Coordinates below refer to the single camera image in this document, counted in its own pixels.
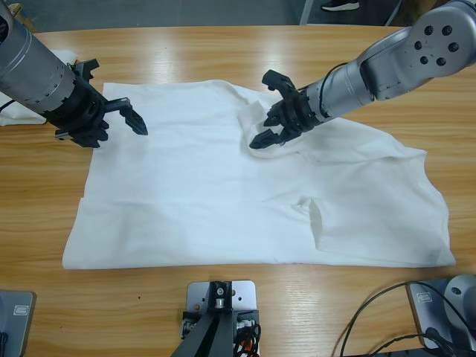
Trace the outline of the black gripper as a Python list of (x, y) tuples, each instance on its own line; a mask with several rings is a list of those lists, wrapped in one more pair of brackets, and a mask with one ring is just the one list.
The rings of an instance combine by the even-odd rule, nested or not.
[(133, 109), (129, 98), (108, 100), (80, 76), (74, 79), (74, 89), (61, 106), (45, 111), (44, 117), (60, 131), (67, 132), (72, 141), (82, 147), (99, 148), (108, 139), (109, 125), (105, 113), (119, 112), (135, 134), (147, 134), (143, 118)]
[(309, 105), (309, 98), (304, 91), (291, 90), (283, 99), (273, 105), (273, 113), (268, 113), (264, 126), (283, 127), (280, 134), (267, 129), (257, 134), (249, 144), (251, 149), (265, 149), (275, 144), (292, 141), (303, 133), (310, 131), (321, 122)]

